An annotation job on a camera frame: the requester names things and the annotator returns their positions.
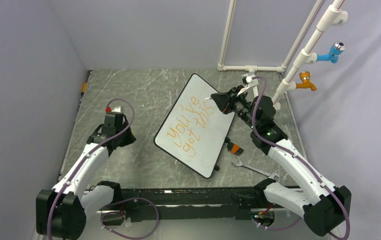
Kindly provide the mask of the white whiteboard black frame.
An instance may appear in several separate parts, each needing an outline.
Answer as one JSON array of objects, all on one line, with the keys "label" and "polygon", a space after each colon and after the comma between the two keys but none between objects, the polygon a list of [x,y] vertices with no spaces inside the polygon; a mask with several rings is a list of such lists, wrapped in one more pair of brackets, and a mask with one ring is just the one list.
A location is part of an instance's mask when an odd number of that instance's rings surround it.
[{"label": "white whiteboard black frame", "polygon": [[213,100],[217,93],[193,73],[154,137],[154,144],[200,176],[209,179],[224,146],[234,115],[223,114]]}]

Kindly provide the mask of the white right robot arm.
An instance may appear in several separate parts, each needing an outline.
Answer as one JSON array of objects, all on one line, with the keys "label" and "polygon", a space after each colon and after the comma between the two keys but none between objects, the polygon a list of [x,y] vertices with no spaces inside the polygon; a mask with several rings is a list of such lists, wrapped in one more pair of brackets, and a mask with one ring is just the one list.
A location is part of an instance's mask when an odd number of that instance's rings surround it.
[{"label": "white right robot arm", "polygon": [[345,223],[346,232],[342,239],[346,240],[351,229],[350,190],[344,185],[337,187],[299,153],[274,122],[276,110],[270,97],[259,95],[250,102],[246,100],[243,89],[239,85],[228,92],[213,93],[209,98],[223,114],[234,113],[249,126],[253,144],[283,167],[302,190],[287,188],[273,178],[265,179],[254,187],[256,205],[261,208],[269,204],[284,207],[302,218],[307,227],[320,237],[329,234],[337,238],[333,229]]}]

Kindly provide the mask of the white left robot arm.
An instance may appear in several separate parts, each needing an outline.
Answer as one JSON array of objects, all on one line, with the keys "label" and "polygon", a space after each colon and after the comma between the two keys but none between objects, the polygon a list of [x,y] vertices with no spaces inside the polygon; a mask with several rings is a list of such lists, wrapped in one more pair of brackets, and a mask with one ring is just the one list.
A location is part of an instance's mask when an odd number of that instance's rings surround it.
[{"label": "white left robot arm", "polygon": [[110,111],[88,137],[80,158],[50,190],[36,196],[36,232],[64,240],[77,240],[87,220],[103,207],[116,210],[124,199],[117,182],[100,181],[85,193],[96,171],[117,148],[136,141],[124,113]]}]

